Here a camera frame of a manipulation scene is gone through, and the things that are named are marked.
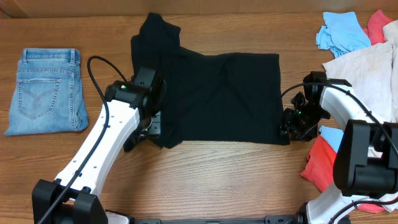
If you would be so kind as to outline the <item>black t-shirt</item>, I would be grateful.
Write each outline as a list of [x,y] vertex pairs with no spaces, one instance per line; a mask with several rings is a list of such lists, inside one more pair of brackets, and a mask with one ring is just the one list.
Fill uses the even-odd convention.
[[277,54],[202,55],[180,45],[180,28],[150,13],[131,39],[132,64],[165,80],[156,144],[238,141],[288,145]]

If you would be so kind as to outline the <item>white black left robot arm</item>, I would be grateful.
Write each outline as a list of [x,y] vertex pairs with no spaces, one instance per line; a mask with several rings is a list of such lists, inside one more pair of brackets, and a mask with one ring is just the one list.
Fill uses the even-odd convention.
[[105,210],[100,195],[120,150],[131,150],[151,126],[165,89],[159,74],[145,67],[131,82],[107,87],[106,104],[73,159],[53,181],[35,185],[35,223],[134,223],[129,215]]

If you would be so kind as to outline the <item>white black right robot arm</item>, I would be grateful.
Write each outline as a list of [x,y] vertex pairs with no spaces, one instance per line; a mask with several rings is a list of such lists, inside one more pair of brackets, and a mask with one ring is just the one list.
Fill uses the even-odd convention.
[[333,164],[333,182],[284,223],[350,223],[359,205],[397,204],[397,124],[384,122],[356,97],[351,84],[311,72],[292,99],[280,130],[293,141],[315,138],[318,122],[334,118],[344,131]]

